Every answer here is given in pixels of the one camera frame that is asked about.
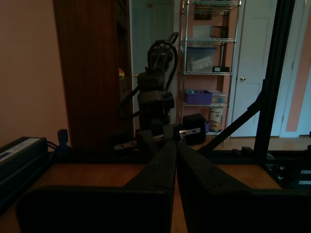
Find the door frame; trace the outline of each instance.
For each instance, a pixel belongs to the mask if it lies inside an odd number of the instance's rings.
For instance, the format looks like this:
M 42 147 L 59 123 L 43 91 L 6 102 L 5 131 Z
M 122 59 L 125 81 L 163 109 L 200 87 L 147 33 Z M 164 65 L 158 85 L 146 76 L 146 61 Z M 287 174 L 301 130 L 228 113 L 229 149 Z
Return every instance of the door frame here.
M 173 13 L 173 31 L 179 32 L 179 18 L 180 18 L 179 16 L 180 16 L 180 3 L 181 2 L 180 0 L 171 0 L 171 1 L 173 2 L 173 12 L 172 12 Z M 129 16 L 130 16 L 130 37 L 131 37 L 131 61 L 133 61 L 132 0 L 129 0 L 129 12 L 130 12 Z M 177 115 L 177 91 L 178 91 L 177 74 L 178 74 L 178 70 L 176 70 L 175 75 L 170 85 L 170 89 L 174 97 L 174 108 L 172 108 L 170 111 L 171 124 L 176 123 L 176 115 Z
M 296 132 L 287 132 L 286 128 L 287 128 L 289 113 L 291 110 L 291 104 L 292 104 L 292 99 L 293 99 L 293 94 L 294 94 L 296 77 L 297 77 L 297 72 L 298 72 L 298 67 L 299 67 L 299 62 L 300 62 L 300 56 L 301 56 L 303 41 L 305 38 L 305 32 L 306 32 L 307 24 L 308 24 L 310 7 L 311 7 L 311 1 L 307 1 L 307 5 L 305 6 L 301 24 L 300 24 L 301 29 L 300 29 L 300 33 L 297 39 L 297 47 L 296 47 L 297 53 L 294 56 L 294 66 L 292 69 L 292 73 L 288 75 L 284 75 L 284 78 L 285 78 L 284 81 L 287 81 L 288 85 L 283 87 L 287 91 L 285 91 L 286 94 L 281 97 L 281 98 L 286 98 L 286 103 L 285 103 L 285 109 L 284 109 L 284 114 L 283 114 L 284 119 L 283 119 L 282 126 L 281 126 L 280 137 L 299 137 L 298 128 Z
M 293 57 L 294 59 L 294 66 L 291 69 L 291 73 L 282 73 L 281 78 L 281 84 L 284 83 L 284 85 L 280 85 L 279 89 L 279 95 L 278 99 L 285 100 L 285 107 L 283 112 L 283 122 L 281 123 L 281 129 L 279 137 L 298 137 L 298 132 L 286 132 L 287 122 L 288 122 L 288 116 L 290 112 L 290 107 L 292 103 L 293 93 L 294 93 L 294 85 L 296 81 L 296 75 L 298 72 L 298 66 L 300 61 L 300 55 L 302 50 L 302 44 L 304 40 L 305 31 L 307 28 L 307 22 L 308 22 L 308 16 L 310 11 L 311 1 L 307 2 L 307 5 L 305 6 L 305 9 L 303 11 L 303 17 L 301 20 L 301 24 L 297 23 L 297 26 L 300 26 L 301 33 L 299 34 L 298 38 L 296 39 L 296 49 L 291 54 L 288 54 L 288 56 Z M 236 94 L 236 87 L 237 87 L 237 79 L 238 79 L 238 67 L 239 67 L 239 59 L 240 59 L 240 50 L 241 50 L 241 38 L 243 33 L 243 21 L 244 21 L 244 13 L 245 13 L 245 0 L 242 0 L 241 5 L 241 17 L 238 19 L 237 27 L 237 43 L 236 43 L 236 49 L 235 53 L 233 55 L 233 64 L 232 64 L 232 82 L 231 82 L 231 93 L 230 93 L 230 104 L 228 109 L 228 120 L 227 120 L 227 126 L 230 125 L 233 122 L 233 112 L 234 112 L 234 100 L 235 100 L 235 94 Z M 283 71 L 288 68 L 287 66 L 292 66 L 292 62 L 288 62 L 287 64 L 284 64 L 285 67 L 283 67 Z

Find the plastic container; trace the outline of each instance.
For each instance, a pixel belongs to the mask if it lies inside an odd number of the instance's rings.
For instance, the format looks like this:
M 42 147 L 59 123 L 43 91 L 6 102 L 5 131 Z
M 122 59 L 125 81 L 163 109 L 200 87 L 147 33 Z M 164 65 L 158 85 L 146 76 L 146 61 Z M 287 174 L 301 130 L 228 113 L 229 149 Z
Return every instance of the plastic container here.
M 209 132 L 209 123 L 205 123 L 205 133 Z
M 222 130 L 222 119 L 224 109 L 222 107 L 210 107 L 209 108 L 209 131 L 210 132 L 221 132 Z
M 212 103 L 224 103 L 225 102 L 225 93 L 221 91 L 209 91 L 213 94 Z
M 200 105 L 211 104 L 212 94 L 206 90 L 193 90 L 195 93 L 186 93 L 186 104 Z
M 212 72 L 217 48 L 187 47 L 187 71 Z

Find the clear plastic storage bin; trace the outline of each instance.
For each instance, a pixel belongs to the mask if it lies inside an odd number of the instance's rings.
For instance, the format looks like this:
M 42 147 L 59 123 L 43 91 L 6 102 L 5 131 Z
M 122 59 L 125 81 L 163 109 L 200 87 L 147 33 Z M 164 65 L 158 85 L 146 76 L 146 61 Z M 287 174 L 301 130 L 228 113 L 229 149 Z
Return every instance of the clear plastic storage bin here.
M 221 91 L 209 91 L 212 93 L 212 103 L 224 103 L 225 102 L 225 93 Z
M 215 47 L 187 47 L 187 71 L 212 72 L 216 49 Z

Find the metal shelf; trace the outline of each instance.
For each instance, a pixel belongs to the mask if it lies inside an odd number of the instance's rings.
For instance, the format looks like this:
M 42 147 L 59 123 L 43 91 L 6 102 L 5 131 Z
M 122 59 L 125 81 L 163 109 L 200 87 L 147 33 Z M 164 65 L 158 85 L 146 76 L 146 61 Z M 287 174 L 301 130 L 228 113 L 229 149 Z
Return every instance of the metal shelf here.
M 219 135 L 221 132 L 208 132 L 206 135 Z
M 204 1 L 204 0 L 190 0 L 190 3 L 197 5 L 209 6 L 240 6 L 241 1 Z
M 187 40 L 187 42 L 189 44 L 192 44 L 192 43 L 203 44 L 203 43 L 210 43 L 210 42 L 230 43 L 230 42 L 235 42 L 235 38 L 206 38 L 206 39 L 190 38 L 190 39 Z
M 190 13 L 226 15 L 234 7 L 240 6 L 240 1 L 197 1 L 191 0 Z
M 202 107 L 202 106 L 205 106 L 205 107 L 227 107 L 228 104 L 227 103 L 211 103 L 211 104 L 186 104 L 186 103 L 183 103 L 184 106 L 198 106 L 198 107 Z
M 192 72 L 192 71 L 185 71 L 185 75 L 232 75 L 231 72 Z

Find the wooden tabletop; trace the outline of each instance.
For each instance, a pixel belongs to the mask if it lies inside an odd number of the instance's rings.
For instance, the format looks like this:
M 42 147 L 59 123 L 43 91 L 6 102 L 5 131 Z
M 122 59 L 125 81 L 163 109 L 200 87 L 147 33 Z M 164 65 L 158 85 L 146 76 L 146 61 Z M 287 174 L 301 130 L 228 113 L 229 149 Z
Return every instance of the wooden tabletop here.
M 55 164 L 29 189 L 46 185 L 123 186 L 145 165 Z M 251 188 L 280 188 L 259 165 L 218 165 Z M 15 205 L 0 217 L 1 233 L 19 233 Z M 176 181 L 172 233 L 186 233 L 186 222 Z

